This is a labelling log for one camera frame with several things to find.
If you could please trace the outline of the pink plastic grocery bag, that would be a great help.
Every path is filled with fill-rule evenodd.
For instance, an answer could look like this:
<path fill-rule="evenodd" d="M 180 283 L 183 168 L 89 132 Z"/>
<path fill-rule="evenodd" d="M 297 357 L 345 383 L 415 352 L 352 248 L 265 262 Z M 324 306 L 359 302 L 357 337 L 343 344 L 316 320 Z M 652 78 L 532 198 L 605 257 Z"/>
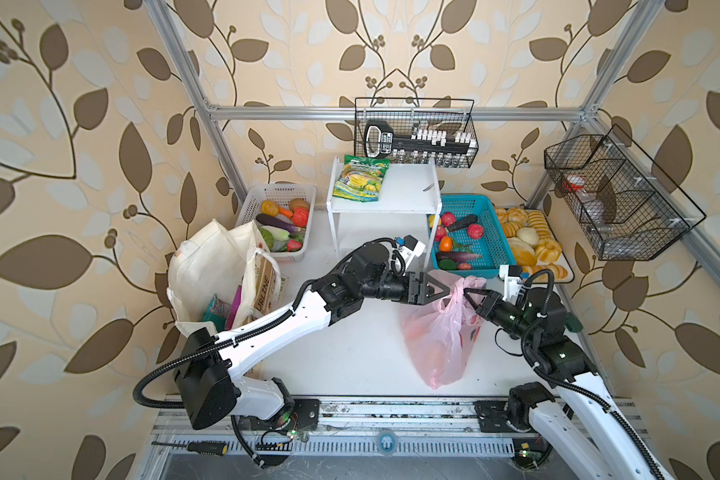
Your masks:
<path fill-rule="evenodd" d="M 428 387 L 438 389 L 463 377 L 484 324 L 464 298 L 464 289 L 482 289 L 486 283 L 483 277 L 456 275 L 448 297 L 417 307 L 403 318 L 406 348 Z"/>

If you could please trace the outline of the purple grape candy bag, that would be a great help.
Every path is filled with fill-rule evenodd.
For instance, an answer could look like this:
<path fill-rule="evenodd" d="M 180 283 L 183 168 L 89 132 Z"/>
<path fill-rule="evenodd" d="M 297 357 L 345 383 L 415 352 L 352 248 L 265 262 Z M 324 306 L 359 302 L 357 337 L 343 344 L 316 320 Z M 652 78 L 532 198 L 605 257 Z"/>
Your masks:
<path fill-rule="evenodd" d="M 239 285 L 235 291 L 233 301 L 230 304 L 230 310 L 229 310 L 229 313 L 227 316 L 227 322 L 229 324 L 234 323 L 235 317 L 237 315 L 237 312 L 238 312 L 240 304 L 241 304 L 241 297 L 242 297 L 242 286 Z"/>

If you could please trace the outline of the teal red snack bag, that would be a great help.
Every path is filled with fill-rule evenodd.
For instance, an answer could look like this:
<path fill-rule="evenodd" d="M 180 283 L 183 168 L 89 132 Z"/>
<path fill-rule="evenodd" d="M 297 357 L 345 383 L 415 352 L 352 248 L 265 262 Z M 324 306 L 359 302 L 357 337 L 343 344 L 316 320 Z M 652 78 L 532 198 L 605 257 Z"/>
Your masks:
<path fill-rule="evenodd" d="M 229 311 L 230 305 L 214 296 L 203 314 L 202 322 L 210 322 L 217 331 L 224 331 Z"/>

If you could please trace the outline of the cream canvas tote bag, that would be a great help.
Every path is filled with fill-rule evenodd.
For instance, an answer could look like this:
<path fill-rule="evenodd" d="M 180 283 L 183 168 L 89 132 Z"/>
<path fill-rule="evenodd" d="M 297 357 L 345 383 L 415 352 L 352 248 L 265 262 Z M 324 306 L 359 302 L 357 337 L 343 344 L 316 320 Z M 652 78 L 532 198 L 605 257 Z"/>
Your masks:
<path fill-rule="evenodd" d="M 244 326 L 281 304 L 287 284 L 277 260 L 252 222 L 226 229 L 213 220 L 182 242 L 168 270 L 167 297 L 176 312 L 175 326 L 187 338 L 197 330 L 217 331 L 202 317 L 214 296 L 228 303 L 242 286 L 241 304 L 234 323 Z"/>

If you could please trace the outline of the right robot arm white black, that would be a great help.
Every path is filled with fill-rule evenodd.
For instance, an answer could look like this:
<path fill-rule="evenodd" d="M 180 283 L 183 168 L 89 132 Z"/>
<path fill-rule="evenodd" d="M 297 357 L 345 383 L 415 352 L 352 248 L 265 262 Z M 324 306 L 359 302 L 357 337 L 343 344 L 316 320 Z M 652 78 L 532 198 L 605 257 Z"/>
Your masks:
<path fill-rule="evenodd" d="M 518 341 L 538 381 L 510 390 L 508 425 L 539 434 L 580 479 L 669 479 L 671 473 L 622 414 L 594 362 L 566 334 L 569 311 L 551 270 L 505 267 L 497 292 L 467 288 L 475 313 Z"/>

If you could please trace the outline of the purple eggplant in teal basket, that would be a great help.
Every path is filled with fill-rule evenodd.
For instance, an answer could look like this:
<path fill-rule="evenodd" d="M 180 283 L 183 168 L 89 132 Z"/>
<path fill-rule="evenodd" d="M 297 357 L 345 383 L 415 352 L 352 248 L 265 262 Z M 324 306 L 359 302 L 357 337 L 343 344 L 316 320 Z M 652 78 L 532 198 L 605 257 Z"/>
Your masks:
<path fill-rule="evenodd" d="M 451 260 L 456 263 L 468 263 L 473 260 L 481 259 L 482 255 L 472 252 L 438 251 L 435 254 L 435 258 L 438 262 L 442 260 Z"/>

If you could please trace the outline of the small orange persimmon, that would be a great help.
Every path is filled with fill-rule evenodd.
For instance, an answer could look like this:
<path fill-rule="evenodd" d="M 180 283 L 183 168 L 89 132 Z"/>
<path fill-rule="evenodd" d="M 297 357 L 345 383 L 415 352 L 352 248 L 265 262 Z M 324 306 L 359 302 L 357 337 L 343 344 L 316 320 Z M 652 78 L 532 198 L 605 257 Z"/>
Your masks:
<path fill-rule="evenodd" d="M 440 252 L 451 252 L 454 247 L 454 240 L 450 236 L 444 236 L 439 243 Z"/>

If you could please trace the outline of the red apple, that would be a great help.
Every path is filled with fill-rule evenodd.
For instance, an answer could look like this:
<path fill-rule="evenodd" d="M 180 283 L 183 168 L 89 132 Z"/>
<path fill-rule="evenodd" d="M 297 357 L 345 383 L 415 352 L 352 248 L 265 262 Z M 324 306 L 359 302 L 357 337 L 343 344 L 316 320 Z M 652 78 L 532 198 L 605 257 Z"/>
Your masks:
<path fill-rule="evenodd" d="M 485 230 L 479 223 L 473 223 L 467 227 L 467 235 L 471 239 L 481 239 L 484 236 Z"/>
<path fill-rule="evenodd" d="M 456 216 L 451 212 L 445 212 L 441 216 L 441 223 L 445 227 L 452 225 L 453 223 L 456 222 L 456 220 L 457 220 Z"/>

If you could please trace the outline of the white two-tier shelf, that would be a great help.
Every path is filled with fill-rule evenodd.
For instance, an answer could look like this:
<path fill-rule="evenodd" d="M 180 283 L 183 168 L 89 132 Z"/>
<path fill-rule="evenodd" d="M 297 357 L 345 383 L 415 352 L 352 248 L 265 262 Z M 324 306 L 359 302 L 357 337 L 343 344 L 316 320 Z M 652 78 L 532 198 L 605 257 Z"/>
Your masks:
<path fill-rule="evenodd" d="M 335 181 L 343 169 L 343 158 L 332 163 L 326 209 L 337 255 L 343 256 L 363 242 L 380 237 L 411 235 L 425 245 L 424 253 L 413 261 L 414 269 L 427 271 L 431 266 L 434 230 L 428 217 L 440 215 L 441 194 L 433 164 L 393 164 L 382 182 L 375 202 L 355 202 L 333 194 Z"/>

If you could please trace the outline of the green tape dispenser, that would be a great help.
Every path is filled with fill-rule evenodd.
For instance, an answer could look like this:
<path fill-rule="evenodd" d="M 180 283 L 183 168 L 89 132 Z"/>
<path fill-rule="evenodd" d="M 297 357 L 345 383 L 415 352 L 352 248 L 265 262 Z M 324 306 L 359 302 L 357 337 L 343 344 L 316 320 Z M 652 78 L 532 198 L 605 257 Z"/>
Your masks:
<path fill-rule="evenodd" d="M 565 327 L 568 331 L 578 334 L 583 331 L 583 325 L 576 315 L 571 312 L 566 314 Z"/>

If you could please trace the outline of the plastic bottle red cap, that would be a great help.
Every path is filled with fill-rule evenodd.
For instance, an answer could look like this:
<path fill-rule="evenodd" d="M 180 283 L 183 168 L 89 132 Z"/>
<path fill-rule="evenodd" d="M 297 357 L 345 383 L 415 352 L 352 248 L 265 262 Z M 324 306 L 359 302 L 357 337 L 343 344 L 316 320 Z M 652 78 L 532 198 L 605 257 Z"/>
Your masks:
<path fill-rule="evenodd" d="M 586 179 L 579 175 L 566 175 L 564 190 L 573 199 L 573 213 L 587 232 L 602 233 L 605 227 L 605 205 L 595 194 L 586 190 Z"/>

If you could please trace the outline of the green cabbage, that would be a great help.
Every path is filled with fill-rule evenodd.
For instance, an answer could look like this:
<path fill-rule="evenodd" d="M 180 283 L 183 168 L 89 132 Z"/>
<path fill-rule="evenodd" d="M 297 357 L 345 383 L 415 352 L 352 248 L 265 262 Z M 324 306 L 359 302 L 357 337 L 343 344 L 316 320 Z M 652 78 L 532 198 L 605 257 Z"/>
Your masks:
<path fill-rule="evenodd" d="M 264 227 L 259 228 L 259 233 L 262 236 L 262 239 L 264 240 L 264 243 L 265 243 L 267 249 L 270 252 L 273 252 L 274 246 L 275 246 L 275 240 L 274 240 L 272 233 Z"/>

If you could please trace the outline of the brown potato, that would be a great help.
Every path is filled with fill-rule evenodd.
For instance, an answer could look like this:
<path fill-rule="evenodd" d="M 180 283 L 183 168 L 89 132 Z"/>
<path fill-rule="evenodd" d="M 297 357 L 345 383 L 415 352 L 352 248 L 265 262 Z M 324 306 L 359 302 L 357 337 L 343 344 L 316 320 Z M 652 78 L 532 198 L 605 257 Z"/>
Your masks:
<path fill-rule="evenodd" d="M 280 214 L 280 207 L 274 201 L 265 200 L 260 205 L 260 211 L 263 215 L 277 217 Z"/>

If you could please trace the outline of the yellow black screwdriver left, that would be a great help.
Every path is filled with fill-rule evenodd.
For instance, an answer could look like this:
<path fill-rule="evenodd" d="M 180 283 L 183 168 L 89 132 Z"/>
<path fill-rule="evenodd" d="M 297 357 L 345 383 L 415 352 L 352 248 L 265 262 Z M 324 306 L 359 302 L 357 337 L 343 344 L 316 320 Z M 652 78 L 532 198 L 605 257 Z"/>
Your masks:
<path fill-rule="evenodd" d="M 210 456 L 225 456 L 229 445 L 221 441 L 184 441 L 184 442 L 160 442 L 152 441 L 152 446 L 179 449 L 187 452 Z"/>

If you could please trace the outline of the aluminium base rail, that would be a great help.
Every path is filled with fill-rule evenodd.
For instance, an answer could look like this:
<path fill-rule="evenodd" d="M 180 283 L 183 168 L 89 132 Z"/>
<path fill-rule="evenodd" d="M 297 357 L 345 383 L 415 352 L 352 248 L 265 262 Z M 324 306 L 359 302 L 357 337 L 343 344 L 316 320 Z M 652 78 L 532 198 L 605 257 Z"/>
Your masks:
<path fill-rule="evenodd" d="M 152 430 L 146 462 L 157 469 L 177 455 L 195 457 L 191 445 L 212 444 L 212 457 L 247 459 L 253 450 L 267 463 L 325 457 L 517 458 L 550 452 L 535 432 L 507 424 L 501 396 L 321 396 L 296 399 L 281 433 L 244 417 L 205 430 L 191 428 L 177 410 L 162 410 Z"/>

